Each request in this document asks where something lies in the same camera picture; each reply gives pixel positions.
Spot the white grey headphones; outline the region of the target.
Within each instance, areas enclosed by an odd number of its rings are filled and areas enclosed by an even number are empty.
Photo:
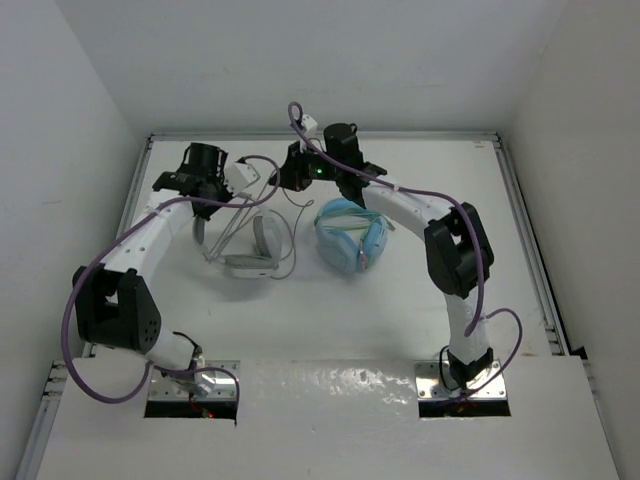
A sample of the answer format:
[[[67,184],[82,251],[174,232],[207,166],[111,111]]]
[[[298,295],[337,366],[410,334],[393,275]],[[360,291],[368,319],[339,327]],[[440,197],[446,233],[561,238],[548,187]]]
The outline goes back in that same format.
[[[236,214],[219,237],[208,245],[205,220],[196,218],[192,237],[204,260],[225,276],[236,279],[276,279],[287,256],[285,234],[292,230],[284,218],[271,209],[260,209],[252,215]]]

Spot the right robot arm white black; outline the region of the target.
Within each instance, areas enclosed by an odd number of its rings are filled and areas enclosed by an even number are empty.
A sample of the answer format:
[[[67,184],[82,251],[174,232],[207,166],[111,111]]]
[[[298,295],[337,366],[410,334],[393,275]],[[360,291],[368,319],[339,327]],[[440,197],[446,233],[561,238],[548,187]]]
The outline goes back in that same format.
[[[446,302],[450,374],[466,387],[493,362],[481,314],[494,254],[475,207],[444,193],[402,186],[386,169],[365,161],[355,124],[326,127],[323,147],[309,136],[316,127],[311,117],[290,125],[299,139],[270,184],[300,192],[315,180],[333,182],[346,200],[386,216],[424,242],[429,277]]]

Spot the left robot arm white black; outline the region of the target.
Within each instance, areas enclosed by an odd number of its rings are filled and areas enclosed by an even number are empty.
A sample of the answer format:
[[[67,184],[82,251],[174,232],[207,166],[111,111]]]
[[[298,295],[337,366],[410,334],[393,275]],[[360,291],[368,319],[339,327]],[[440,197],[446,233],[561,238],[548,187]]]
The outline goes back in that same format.
[[[163,369],[183,371],[195,342],[163,325],[149,284],[173,238],[194,217],[208,220],[232,199],[224,185],[228,153],[192,143],[177,170],[163,172],[151,187],[140,226],[100,260],[78,284],[74,274],[78,334],[86,342],[128,350]]]

